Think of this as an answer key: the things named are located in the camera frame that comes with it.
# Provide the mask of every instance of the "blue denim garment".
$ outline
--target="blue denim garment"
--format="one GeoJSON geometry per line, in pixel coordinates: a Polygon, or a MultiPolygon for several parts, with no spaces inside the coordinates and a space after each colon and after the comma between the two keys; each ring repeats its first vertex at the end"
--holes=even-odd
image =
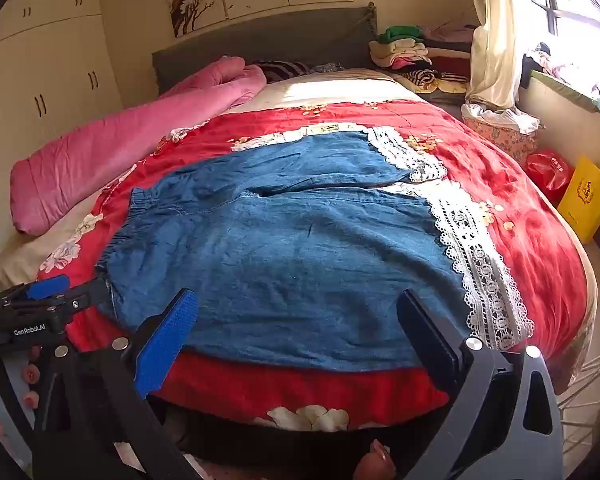
{"type": "Polygon", "coordinates": [[[135,189],[98,267],[126,329],[187,286],[188,345],[228,360],[361,372],[418,366],[395,300],[412,288],[468,334],[462,276],[426,201],[368,189],[406,180],[340,132],[181,168],[135,189]]]}

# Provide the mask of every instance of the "white curtain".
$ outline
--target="white curtain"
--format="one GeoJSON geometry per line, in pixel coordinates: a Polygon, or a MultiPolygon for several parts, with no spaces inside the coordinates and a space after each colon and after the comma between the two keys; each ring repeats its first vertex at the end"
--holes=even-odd
{"type": "Polygon", "coordinates": [[[471,81],[466,98],[496,109],[515,105],[520,84],[524,0],[474,0],[482,25],[471,49],[471,81]]]}

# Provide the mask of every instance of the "wardrobe door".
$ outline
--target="wardrobe door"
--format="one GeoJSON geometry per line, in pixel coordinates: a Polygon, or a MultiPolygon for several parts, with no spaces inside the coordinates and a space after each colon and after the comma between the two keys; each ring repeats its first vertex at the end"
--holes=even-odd
{"type": "Polygon", "coordinates": [[[118,87],[109,62],[100,16],[49,23],[29,43],[45,99],[48,138],[119,111],[118,87]]]}
{"type": "Polygon", "coordinates": [[[0,42],[0,252],[15,233],[9,202],[11,167],[35,151],[43,138],[42,103],[17,36],[0,42]]]}
{"type": "Polygon", "coordinates": [[[99,119],[122,110],[118,84],[111,67],[107,43],[100,16],[88,16],[79,20],[82,60],[88,74],[93,77],[95,117],[99,119]]]}

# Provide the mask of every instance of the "blue gripper pad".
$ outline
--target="blue gripper pad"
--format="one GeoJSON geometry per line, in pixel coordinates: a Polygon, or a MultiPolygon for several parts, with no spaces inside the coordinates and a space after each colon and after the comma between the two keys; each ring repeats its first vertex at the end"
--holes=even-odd
{"type": "Polygon", "coordinates": [[[64,292],[69,288],[69,277],[65,274],[54,276],[48,280],[34,282],[27,289],[27,297],[30,300],[44,300],[54,294],[64,292]]]}
{"type": "Polygon", "coordinates": [[[181,288],[161,317],[160,325],[136,358],[134,385],[142,399],[162,387],[198,319],[198,297],[192,290],[181,288]]]}

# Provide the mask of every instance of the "folded clothes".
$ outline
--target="folded clothes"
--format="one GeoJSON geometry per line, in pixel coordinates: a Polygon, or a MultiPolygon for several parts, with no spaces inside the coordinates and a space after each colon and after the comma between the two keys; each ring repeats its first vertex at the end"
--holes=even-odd
{"type": "Polygon", "coordinates": [[[410,80],[408,80],[406,78],[406,74],[401,74],[400,72],[391,72],[389,70],[380,70],[380,72],[387,74],[395,82],[401,84],[407,90],[409,90],[410,92],[414,92],[415,94],[426,94],[426,93],[430,93],[430,92],[435,92],[438,89],[438,86],[437,86],[438,80],[437,79],[431,84],[419,86],[419,85],[416,85],[415,83],[411,82],[410,80]]]}
{"type": "Polygon", "coordinates": [[[424,36],[422,35],[420,27],[414,27],[413,25],[394,25],[393,27],[389,27],[376,39],[379,43],[391,43],[392,41],[404,40],[406,38],[421,41],[424,39],[424,36]]]}
{"type": "Polygon", "coordinates": [[[376,57],[388,57],[391,54],[398,54],[399,52],[413,53],[414,56],[427,55],[426,47],[422,43],[416,43],[415,40],[410,38],[392,41],[391,43],[369,41],[369,50],[376,57]]]}
{"type": "Polygon", "coordinates": [[[396,54],[391,54],[390,56],[387,56],[387,57],[376,57],[376,56],[374,56],[374,54],[371,54],[371,60],[376,65],[378,65],[382,68],[389,68],[391,65],[394,64],[394,61],[396,59],[398,59],[399,57],[403,57],[405,59],[412,60],[416,63],[427,63],[428,64],[428,66],[421,67],[421,68],[430,68],[431,67],[431,61],[426,56],[426,54],[410,54],[408,52],[398,52],[396,54]]]}
{"type": "Polygon", "coordinates": [[[436,80],[436,71],[431,69],[402,72],[402,75],[418,86],[430,85],[436,80]]]}
{"type": "Polygon", "coordinates": [[[454,74],[452,72],[439,72],[438,79],[443,81],[451,81],[453,83],[467,83],[469,79],[460,74],[454,74]]]}
{"type": "Polygon", "coordinates": [[[433,66],[429,59],[416,60],[411,59],[411,63],[403,66],[400,72],[414,72],[414,70],[433,70],[433,66]]]}
{"type": "Polygon", "coordinates": [[[430,68],[431,61],[426,56],[412,56],[412,57],[397,57],[391,64],[392,70],[399,70],[405,66],[411,66],[413,70],[418,68],[430,68]]]}

